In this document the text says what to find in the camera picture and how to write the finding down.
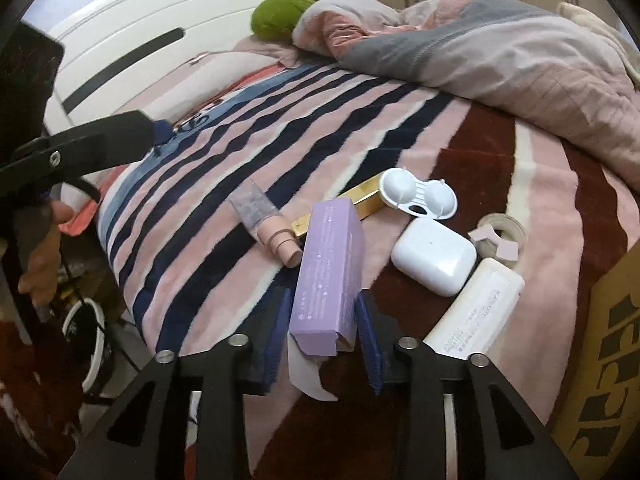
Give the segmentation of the person left hand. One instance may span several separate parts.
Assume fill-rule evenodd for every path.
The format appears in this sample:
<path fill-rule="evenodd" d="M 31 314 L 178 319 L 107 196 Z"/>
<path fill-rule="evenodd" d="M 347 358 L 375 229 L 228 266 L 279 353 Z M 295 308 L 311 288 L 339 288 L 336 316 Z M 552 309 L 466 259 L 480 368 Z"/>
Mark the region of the person left hand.
<path fill-rule="evenodd" d="M 28 295 L 34 307 L 43 307 L 55 296 L 58 268 L 61 264 L 61 224 L 73 218 L 73 209 L 59 200 L 50 201 L 52 217 L 47 235 L 29 256 L 26 272 L 18 282 L 18 291 Z"/>

